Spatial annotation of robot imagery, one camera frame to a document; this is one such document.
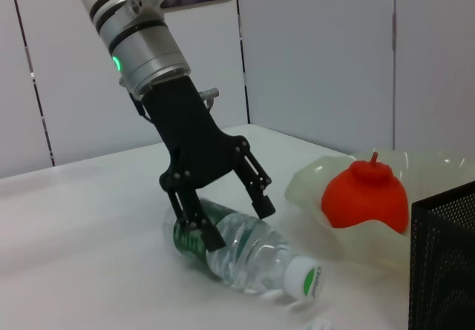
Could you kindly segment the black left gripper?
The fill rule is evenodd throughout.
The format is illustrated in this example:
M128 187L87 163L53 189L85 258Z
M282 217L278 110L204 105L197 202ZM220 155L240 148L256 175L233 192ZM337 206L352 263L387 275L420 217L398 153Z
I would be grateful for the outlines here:
M196 189L234 171L252 206L263 220L275 213L264 194L272 182L242 136L230 136L216 125L192 80L183 76L153 85L142 104L170 153L170 165L160 177L184 234L199 231L207 251L226 244L203 211Z

